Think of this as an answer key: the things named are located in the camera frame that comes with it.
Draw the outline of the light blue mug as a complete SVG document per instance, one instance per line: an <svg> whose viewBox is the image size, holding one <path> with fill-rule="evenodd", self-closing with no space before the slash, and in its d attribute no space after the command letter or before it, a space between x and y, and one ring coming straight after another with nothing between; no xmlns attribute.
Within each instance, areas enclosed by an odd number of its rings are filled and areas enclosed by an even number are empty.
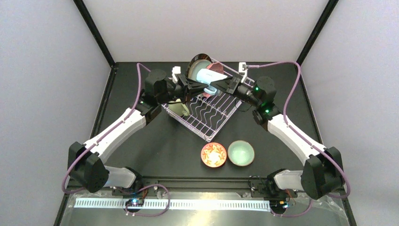
<svg viewBox="0 0 399 226"><path fill-rule="evenodd" d="M208 86L204 88L204 92L207 93L208 95L215 96L215 95L220 95L221 91L211 86L210 83L218 80L223 80L226 78L227 76L222 73L218 73L204 68L200 69L199 72L197 73L196 81L207 84Z"/></svg>

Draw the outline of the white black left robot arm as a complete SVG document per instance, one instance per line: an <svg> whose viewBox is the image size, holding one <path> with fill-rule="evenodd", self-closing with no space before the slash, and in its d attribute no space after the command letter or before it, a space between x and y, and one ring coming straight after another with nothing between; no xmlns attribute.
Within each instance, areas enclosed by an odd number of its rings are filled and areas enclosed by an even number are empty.
<svg viewBox="0 0 399 226"><path fill-rule="evenodd" d="M132 107L96 137L83 144L74 142L69 147L67 176L80 184L79 191L94 193L103 187L133 187L138 172L130 168L109 167L105 163L131 135L155 119L162 110L162 104L177 99L184 104L208 87L208 84L191 80L183 74L175 77L177 82L168 78L163 70L151 70Z"/></svg>

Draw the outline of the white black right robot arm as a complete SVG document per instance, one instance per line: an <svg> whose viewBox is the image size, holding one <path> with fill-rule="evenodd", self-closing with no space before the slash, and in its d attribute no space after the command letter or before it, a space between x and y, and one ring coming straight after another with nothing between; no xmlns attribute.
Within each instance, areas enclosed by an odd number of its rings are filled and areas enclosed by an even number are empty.
<svg viewBox="0 0 399 226"><path fill-rule="evenodd" d="M267 177L273 196L283 190L297 190L316 200L345 184L340 151L314 141L280 112L273 102L276 89L271 78L262 76L252 87L238 77L213 81L210 85L253 106L256 123L282 141L301 161L302 170L280 169Z"/></svg>

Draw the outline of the pink dotted plate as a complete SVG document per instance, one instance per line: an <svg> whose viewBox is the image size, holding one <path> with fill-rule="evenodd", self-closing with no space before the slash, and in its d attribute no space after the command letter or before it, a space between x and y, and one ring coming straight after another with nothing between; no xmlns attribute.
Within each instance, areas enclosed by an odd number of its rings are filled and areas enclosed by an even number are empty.
<svg viewBox="0 0 399 226"><path fill-rule="evenodd" d="M220 62L211 63L206 68L211 71L214 71L214 72L217 72L220 74L224 74L224 66Z"/></svg>

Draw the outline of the green flower plate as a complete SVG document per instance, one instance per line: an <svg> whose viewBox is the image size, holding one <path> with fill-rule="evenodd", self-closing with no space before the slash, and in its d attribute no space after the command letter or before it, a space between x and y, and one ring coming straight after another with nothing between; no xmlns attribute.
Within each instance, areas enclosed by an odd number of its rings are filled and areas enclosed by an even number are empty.
<svg viewBox="0 0 399 226"><path fill-rule="evenodd" d="M201 69L206 69L209 65L211 65L212 62L201 59L195 61L189 68L188 75L187 77L191 80L197 80L197 74Z"/></svg>

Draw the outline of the black striped rim dinner plate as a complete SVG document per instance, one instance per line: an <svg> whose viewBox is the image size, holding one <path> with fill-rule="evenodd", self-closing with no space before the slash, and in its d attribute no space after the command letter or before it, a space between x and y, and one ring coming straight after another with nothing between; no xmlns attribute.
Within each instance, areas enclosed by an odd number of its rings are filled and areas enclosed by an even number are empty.
<svg viewBox="0 0 399 226"><path fill-rule="evenodd" d="M211 57L210 57L209 55L207 55L207 54L205 54L205 53L197 54L197 55L189 62L188 66L187 66L187 69L186 69L186 72L185 72L185 76L186 76L186 77L187 77L187 75L188 75L188 71L189 71L190 66L191 66L195 61L201 60L201 59L205 59L205 60L208 60L208 61L213 62L212 59L211 59Z"/></svg>

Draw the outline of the white wire dish rack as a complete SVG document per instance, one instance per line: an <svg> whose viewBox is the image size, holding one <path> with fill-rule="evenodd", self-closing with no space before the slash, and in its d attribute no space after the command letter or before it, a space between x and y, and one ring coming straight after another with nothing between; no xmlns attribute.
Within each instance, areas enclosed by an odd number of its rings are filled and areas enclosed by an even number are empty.
<svg viewBox="0 0 399 226"><path fill-rule="evenodd" d="M186 103L190 110L189 116L177 116L168 109L168 104L162 107L167 114L181 123L188 130L207 142L212 141L227 121L234 115L243 101L222 93L209 96L199 95Z"/></svg>

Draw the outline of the cream mug green handle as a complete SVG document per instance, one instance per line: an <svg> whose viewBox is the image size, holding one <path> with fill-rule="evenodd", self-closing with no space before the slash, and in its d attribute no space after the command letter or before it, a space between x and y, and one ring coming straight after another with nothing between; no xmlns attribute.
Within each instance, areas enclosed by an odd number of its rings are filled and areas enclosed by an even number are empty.
<svg viewBox="0 0 399 226"><path fill-rule="evenodd" d="M191 114L187 105L184 104L180 99L169 102L168 109L180 117L189 116Z"/></svg>

